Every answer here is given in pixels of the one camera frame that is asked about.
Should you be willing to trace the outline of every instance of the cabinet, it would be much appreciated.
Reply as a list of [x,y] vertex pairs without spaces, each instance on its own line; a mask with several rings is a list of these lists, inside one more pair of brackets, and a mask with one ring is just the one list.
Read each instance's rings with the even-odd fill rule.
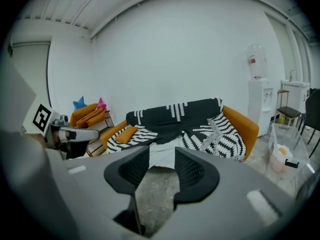
[[[289,91],[288,107],[306,112],[306,99],[309,96],[310,84],[308,82],[300,82],[282,80],[282,89]],[[287,95],[282,95],[281,106],[284,107],[287,103]]]
[[259,126],[258,136],[268,132],[272,116],[273,87],[268,79],[249,81],[248,118]]

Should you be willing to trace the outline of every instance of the black chair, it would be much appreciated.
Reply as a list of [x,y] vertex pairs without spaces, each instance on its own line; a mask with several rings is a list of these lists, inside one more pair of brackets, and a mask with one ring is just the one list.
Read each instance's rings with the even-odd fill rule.
[[[301,114],[302,120],[300,122],[298,130],[300,130],[301,124],[303,122],[303,127],[301,130],[301,135],[304,132],[305,126],[309,126],[313,128],[313,133],[308,141],[308,144],[310,143],[312,137],[315,134],[315,131],[320,131],[320,89],[317,89],[313,92],[312,95],[310,95],[306,101],[305,101],[305,114]],[[318,142],[316,143],[314,149],[312,150],[309,158],[312,156],[312,154],[315,152],[318,144],[320,142],[320,138]]]

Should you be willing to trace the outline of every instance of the chair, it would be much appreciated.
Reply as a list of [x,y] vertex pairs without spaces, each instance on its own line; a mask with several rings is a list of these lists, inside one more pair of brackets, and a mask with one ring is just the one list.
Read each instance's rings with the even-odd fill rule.
[[280,114],[280,116],[283,116],[283,117],[289,119],[288,126],[290,125],[292,119],[294,119],[293,126],[296,126],[297,122],[298,122],[298,118],[301,115],[301,112],[288,106],[289,92],[290,92],[289,90],[284,90],[284,89],[278,90],[278,93],[277,93],[277,96],[276,96],[276,104],[278,104],[279,94],[281,94],[281,98],[282,98],[282,94],[283,93],[287,93],[287,95],[286,95],[286,105],[282,106],[282,107],[279,107],[278,109],[275,110],[273,122],[276,121],[276,116],[277,116],[277,112],[278,112]]
[[[305,101],[305,114],[303,113],[301,115],[302,120],[300,122],[298,130],[300,130],[301,124],[303,122],[303,127],[301,130],[301,135],[304,132],[305,126],[309,126],[313,128],[313,133],[308,141],[308,144],[310,143],[312,137],[315,134],[315,131],[320,131],[320,89],[315,90],[312,95],[310,95],[306,101]],[[316,143],[314,149],[312,150],[309,158],[312,156],[312,154],[315,152],[318,144],[320,142],[320,138],[318,142]]]

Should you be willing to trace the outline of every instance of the faucet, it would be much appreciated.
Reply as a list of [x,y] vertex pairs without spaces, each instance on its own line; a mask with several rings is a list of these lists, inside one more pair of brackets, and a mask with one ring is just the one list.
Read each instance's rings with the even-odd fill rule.
[[289,79],[289,82],[294,82],[296,76],[297,76],[297,72],[296,72],[295,70],[291,70],[291,71],[290,71],[290,79]]

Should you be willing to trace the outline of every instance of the sofa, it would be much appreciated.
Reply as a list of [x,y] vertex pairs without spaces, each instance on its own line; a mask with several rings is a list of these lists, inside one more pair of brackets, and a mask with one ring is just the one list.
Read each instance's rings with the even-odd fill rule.
[[[242,137],[243,143],[246,147],[245,158],[243,161],[248,159],[258,137],[259,127],[256,123],[251,121],[246,116],[233,110],[228,106],[223,106],[223,115],[230,121],[232,126],[237,130],[239,135]],[[100,141],[104,148],[107,150],[108,140],[116,133],[124,129],[128,125],[127,121],[119,123],[109,131],[100,135]]]

